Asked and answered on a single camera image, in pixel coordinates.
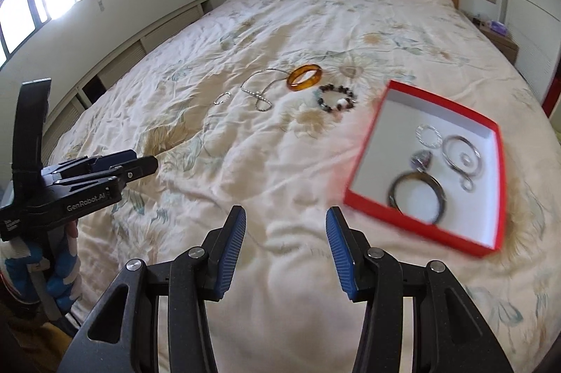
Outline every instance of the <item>open jewelry box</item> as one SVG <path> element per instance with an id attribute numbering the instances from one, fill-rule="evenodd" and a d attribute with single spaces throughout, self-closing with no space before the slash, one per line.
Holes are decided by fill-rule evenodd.
<path id="1" fill-rule="evenodd" d="M 418 135 L 436 148 L 424 146 Z M 451 135 L 465 141 L 447 141 Z M 460 170 L 477 172 L 471 178 L 472 192 L 462 188 L 462 183 L 467 183 L 465 177 L 445 161 L 442 146 L 437 147 L 439 136 L 444 139 L 448 158 Z M 442 201 L 424 181 L 399 181 L 394 193 L 399 209 L 389 206 L 392 183 L 405 172 L 416 172 L 411 167 L 411 158 L 421 150 L 432 152 L 427 173 L 445 194 L 444 213 L 434 225 Z M 475 151 L 480 155 L 479 171 Z M 449 99 L 391 81 L 352 170 L 344 203 L 468 254 L 482 257 L 496 251 L 503 241 L 506 215 L 506 178 L 499 127 Z"/>

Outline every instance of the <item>wooden nightstand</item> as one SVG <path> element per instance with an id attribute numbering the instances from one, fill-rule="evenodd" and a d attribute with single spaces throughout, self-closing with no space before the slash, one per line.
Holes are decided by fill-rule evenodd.
<path id="1" fill-rule="evenodd" d="M 479 26 L 479 30 L 495 45 L 507 60 L 514 66 L 518 57 L 518 46 L 510 37 L 504 37 L 491 30 L 485 24 Z"/>

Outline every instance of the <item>bedspread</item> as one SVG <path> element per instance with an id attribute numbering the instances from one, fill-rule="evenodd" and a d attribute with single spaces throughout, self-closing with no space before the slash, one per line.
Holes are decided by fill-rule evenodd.
<path id="1" fill-rule="evenodd" d="M 239 89 L 261 69 L 305 63 L 324 69 L 322 83 L 350 86 L 356 108 L 326 113 L 312 90 L 290 92 L 279 81 L 266 92 L 273 108 L 259 112 Z M 258 74 L 246 88 L 261 91 L 282 75 Z M 351 371 L 364 305 L 340 288 L 325 212 L 342 204 L 390 79 L 499 124 L 506 241 L 477 259 L 342 207 L 347 221 L 400 261 L 444 261 L 515 371 L 530 372 L 561 329 L 561 149 L 524 80 L 451 0 L 228 0 L 148 54 L 86 110 L 51 158 L 131 148 L 159 161 L 158 172 L 129 184 L 120 203 L 80 220 L 84 296 L 75 312 L 84 318 L 129 259 L 173 260 L 240 204 L 248 228 L 232 287 L 207 304 L 219 370 Z M 231 98 L 215 105 L 226 91 Z M 403 371 L 412 346 L 408 308 Z"/>

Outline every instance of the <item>glove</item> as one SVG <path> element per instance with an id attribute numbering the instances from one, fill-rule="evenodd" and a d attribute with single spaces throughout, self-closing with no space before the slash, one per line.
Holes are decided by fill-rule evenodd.
<path id="1" fill-rule="evenodd" d="M 78 229 L 76 222 L 66 225 L 66 234 L 55 257 L 53 275 L 47 281 L 47 292 L 51 295 L 62 313 L 81 295 L 80 258 L 77 255 Z M 28 265 L 38 265 L 41 269 L 48 264 L 41 247 L 31 241 L 15 238 L 0 241 L 0 274 L 6 289 L 23 305 L 39 302 L 37 292 L 27 271 Z"/>

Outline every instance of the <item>hand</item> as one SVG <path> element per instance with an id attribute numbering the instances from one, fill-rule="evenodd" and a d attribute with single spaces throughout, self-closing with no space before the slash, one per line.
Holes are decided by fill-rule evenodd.
<path id="1" fill-rule="evenodd" d="M 80 258 L 77 255 L 76 239 L 78 228 L 76 222 L 66 225 L 66 235 L 60 246 L 54 264 L 53 275 L 47 281 L 47 292 L 54 298 L 63 313 L 81 295 Z M 39 298 L 35 291 L 27 266 L 46 261 L 41 247 L 31 241 L 15 238 L 0 241 L 0 273 L 6 288 L 21 303 L 37 303 Z"/>

